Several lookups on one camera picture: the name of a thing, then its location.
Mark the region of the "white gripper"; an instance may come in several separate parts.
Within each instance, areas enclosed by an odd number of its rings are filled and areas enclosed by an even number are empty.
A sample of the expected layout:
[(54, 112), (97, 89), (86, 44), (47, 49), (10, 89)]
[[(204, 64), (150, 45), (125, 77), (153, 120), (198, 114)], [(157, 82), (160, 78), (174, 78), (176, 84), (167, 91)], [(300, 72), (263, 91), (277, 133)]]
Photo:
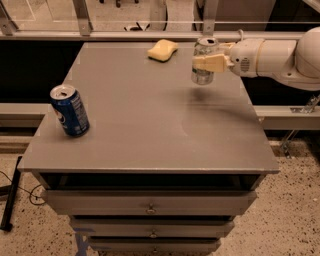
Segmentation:
[(219, 49), (230, 50), (230, 58), (222, 53), (215, 55), (194, 56), (192, 65), (195, 69), (208, 72), (225, 72), (228, 68), (240, 76), (254, 78), (258, 76), (258, 57), (264, 39), (245, 39), (237, 43), (220, 43)]

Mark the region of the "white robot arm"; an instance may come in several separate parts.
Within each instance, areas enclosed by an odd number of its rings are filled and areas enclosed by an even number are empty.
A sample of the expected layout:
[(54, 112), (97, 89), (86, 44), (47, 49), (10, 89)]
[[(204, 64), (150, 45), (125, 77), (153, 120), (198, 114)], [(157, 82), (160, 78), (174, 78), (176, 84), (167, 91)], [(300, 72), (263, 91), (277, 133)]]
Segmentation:
[(191, 79), (198, 85), (213, 81), (214, 73), (230, 70), (239, 77), (268, 77), (283, 85), (320, 90), (320, 28), (299, 40), (241, 39), (219, 43), (199, 38), (194, 47)]

